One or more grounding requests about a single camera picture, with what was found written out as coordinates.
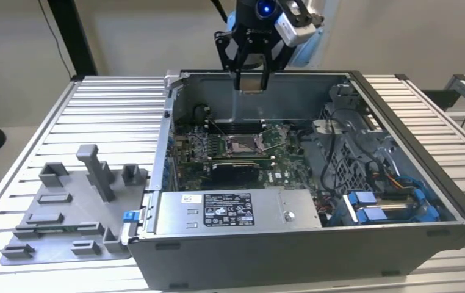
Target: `motherboard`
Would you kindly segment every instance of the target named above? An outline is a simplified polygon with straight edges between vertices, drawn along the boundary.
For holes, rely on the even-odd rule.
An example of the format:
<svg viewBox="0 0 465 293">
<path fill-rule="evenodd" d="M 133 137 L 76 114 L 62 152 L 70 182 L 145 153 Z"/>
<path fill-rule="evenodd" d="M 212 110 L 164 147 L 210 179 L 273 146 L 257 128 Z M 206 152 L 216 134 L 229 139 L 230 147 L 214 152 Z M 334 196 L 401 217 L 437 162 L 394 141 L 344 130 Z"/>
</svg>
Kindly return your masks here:
<svg viewBox="0 0 465 293">
<path fill-rule="evenodd" d="M 177 128 L 178 190 L 308 189 L 316 196 L 318 185 L 298 143 L 302 130 L 282 122 L 242 128 Z M 237 133 L 245 129 L 260 132 Z"/>
</svg>

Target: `orange wire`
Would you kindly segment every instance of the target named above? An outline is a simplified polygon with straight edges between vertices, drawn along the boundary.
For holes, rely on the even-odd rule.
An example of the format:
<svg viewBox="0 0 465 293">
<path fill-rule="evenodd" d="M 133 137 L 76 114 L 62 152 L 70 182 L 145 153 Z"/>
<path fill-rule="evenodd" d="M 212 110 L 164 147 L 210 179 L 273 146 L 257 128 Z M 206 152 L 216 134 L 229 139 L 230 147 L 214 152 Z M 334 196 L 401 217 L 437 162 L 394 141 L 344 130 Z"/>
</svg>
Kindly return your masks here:
<svg viewBox="0 0 465 293">
<path fill-rule="evenodd" d="M 390 175 L 388 175 L 388 178 L 389 180 L 392 180 L 392 182 L 394 183 L 394 185 L 398 187 L 398 188 L 404 188 L 402 184 L 398 183 L 397 180 L 393 179 L 393 177 Z"/>
</svg>

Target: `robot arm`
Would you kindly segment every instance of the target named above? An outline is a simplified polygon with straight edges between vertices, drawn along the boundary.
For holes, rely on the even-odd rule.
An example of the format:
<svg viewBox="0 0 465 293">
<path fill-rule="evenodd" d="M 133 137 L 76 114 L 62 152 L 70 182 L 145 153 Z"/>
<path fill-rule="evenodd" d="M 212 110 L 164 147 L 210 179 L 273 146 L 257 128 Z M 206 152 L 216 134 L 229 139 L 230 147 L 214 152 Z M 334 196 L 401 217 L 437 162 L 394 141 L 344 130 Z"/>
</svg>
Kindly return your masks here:
<svg viewBox="0 0 465 293">
<path fill-rule="evenodd" d="M 296 46 L 310 39 L 322 20 L 302 0 L 237 0 L 232 30 L 214 33 L 222 69 L 236 90 L 266 90 L 270 73 L 285 69 Z M 242 70 L 261 65 L 261 80 L 242 79 Z"/>
</svg>

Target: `blue latch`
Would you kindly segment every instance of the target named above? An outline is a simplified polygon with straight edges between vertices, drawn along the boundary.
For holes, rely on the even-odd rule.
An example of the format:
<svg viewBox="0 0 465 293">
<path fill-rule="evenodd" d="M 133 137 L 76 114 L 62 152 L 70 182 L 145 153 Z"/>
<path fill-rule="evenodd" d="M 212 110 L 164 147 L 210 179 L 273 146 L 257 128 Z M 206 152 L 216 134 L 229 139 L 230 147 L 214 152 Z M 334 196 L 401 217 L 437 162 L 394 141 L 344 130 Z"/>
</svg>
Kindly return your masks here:
<svg viewBox="0 0 465 293">
<path fill-rule="evenodd" d="M 377 203 L 376 195 L 370 191 L 352 191 L 348 194 L 348 199 L 350 204 L 369 205 Z"/>
<path fill-rule="evenodd" d="M 137 223 L 140 221 L 140 213 L 134 211 L 126 211 L 124 213 L 124 223 Z"/>
<path fill-rule="evenodd" d="M 380 208 L 380 207 L 365 208 L 365 209 L 358 210 L 357 211 L 357 218 L 358 218 L 358 221 L 362 225 L 388 220 L 388 216 L 384 213 L 382 208 Z"/>
</svg>

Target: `warning label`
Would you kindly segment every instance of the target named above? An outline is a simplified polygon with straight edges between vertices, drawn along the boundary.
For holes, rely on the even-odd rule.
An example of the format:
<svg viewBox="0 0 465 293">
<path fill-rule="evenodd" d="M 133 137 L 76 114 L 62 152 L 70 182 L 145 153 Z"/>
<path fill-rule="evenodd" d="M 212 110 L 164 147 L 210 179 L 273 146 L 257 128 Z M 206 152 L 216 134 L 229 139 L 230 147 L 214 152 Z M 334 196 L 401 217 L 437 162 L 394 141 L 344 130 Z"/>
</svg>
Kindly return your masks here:
<svg viewBox="0 0 465 293">
<path fill-rule="evenodd" d="M 254 225 L 250 194 L 205 194 L 204 207 L 208 227 Z"/>
</svg>

